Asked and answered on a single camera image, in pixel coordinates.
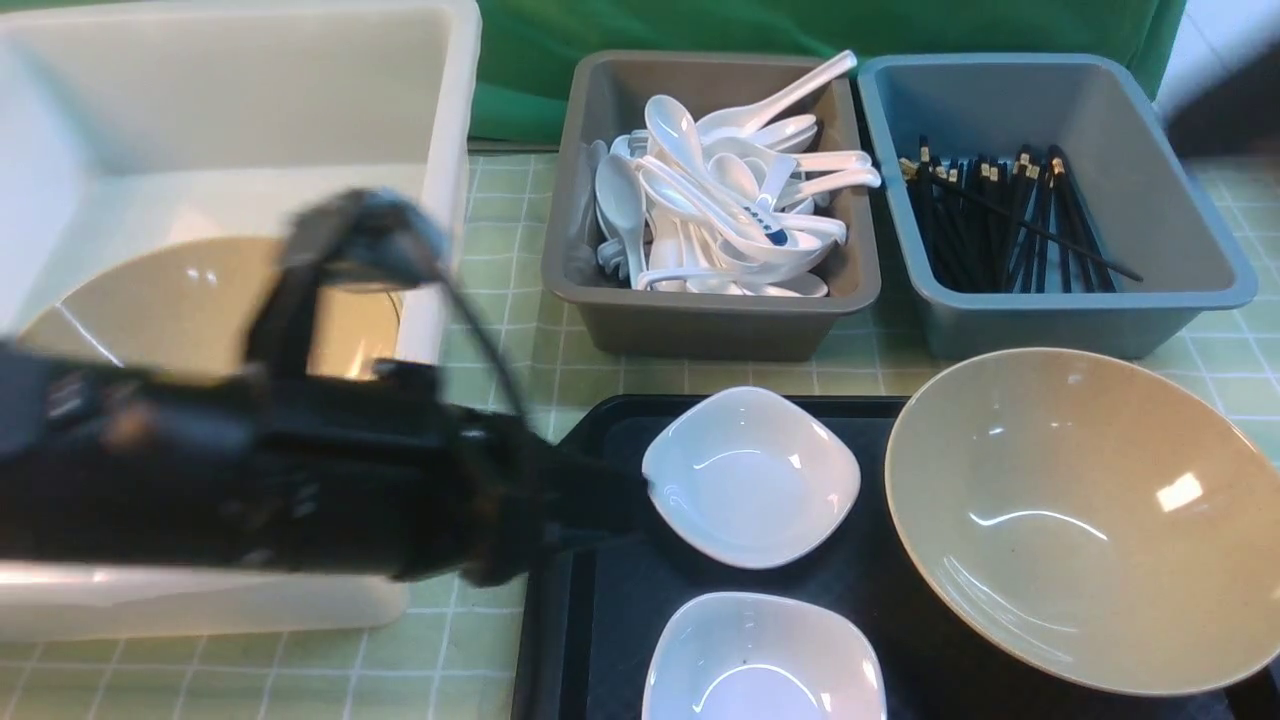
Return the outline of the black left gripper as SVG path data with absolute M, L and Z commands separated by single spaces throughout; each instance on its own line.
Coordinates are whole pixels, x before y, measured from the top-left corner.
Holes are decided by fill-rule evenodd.
M 650 482 L 545 443 L 517 413 L 442 400 L 442 374 L 308 375 L 255 391 L 250 562 L 498 585 L 554 553 L 636 536 Z

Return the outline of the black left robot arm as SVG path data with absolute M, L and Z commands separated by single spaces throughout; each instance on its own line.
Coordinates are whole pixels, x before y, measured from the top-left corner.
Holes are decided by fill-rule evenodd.
M 183 377 L 4 343 L 3 557 L 498 585 L 641 527 L 639 470 L 440 388 L 390 359 Z

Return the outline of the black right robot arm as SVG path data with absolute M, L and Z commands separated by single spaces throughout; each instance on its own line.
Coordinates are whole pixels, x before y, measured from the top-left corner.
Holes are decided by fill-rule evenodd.
M 1276 156 L 1279 150 L 1279 41 L 1175 110 L 1165 123 L 1175 156 Z

